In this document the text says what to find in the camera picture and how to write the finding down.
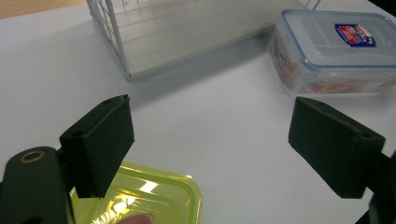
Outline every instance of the screw hole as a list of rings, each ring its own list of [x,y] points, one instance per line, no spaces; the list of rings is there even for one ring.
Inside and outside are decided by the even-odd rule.
[[[41,158],[44,157],[45,154],[46,153],[42,150],[32,151],[32,152],[26,153],[23,156],[21,156],[20,162],[30,163],[30,162],[34,162],[34,161],[39,161],[39,160],[41,160]]]
[[[40,224],[43,221],[41,217],[30,217],[22,222],[22,224]]]
[[[72,136],[73,136],[73,137],[79,137],[79,136],[82,136],[83,134],[84,134],[83,131],[77,131],[77,132],[73,132],[73,133],[72,133]]]

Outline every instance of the yellow-green container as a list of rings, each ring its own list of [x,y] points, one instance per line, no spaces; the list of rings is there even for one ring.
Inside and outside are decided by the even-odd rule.
[[[153,224],[198,224],[201,191],[187,175],[123,163],[106,197],[80,199],[71,192],[77,224],[116,224],[147,214]]]

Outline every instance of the container lid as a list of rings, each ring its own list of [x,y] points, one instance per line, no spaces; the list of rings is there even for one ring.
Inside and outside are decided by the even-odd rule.
[[[396,67],[396,26],[374,13],[284,10],[281,20],[303,63]]]
[[[71,192],[77,223],[197,224],[201,191],[190,176],[123,163],[103,199]]]

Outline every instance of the transparent box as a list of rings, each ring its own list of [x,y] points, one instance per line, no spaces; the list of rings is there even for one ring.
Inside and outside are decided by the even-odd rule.
[[[283,10],[268,50],[291,94],[371,94],[396,83],[396,26],[379,14]]]
[[[298,0],[87,2],[100,33],[128,80],[155,74],[209,51],[271,32],[283,9],[306,8]]]

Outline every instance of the clear plastic container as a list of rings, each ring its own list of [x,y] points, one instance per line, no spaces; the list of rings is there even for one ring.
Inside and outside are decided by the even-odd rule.
[[[274,30],[297,0],[87,0],[101,35],[128,80]]]
[[[150,224],[200,222],[201,191],[190,176],[134,163],[121,165],[105,198],[80,199],[75,191],[70,196],[81,224],[131,223],[131,218]]]
[[[396,26],[379,14],[284,10],[268,49],[292,94],[378,93],[396,83]]]

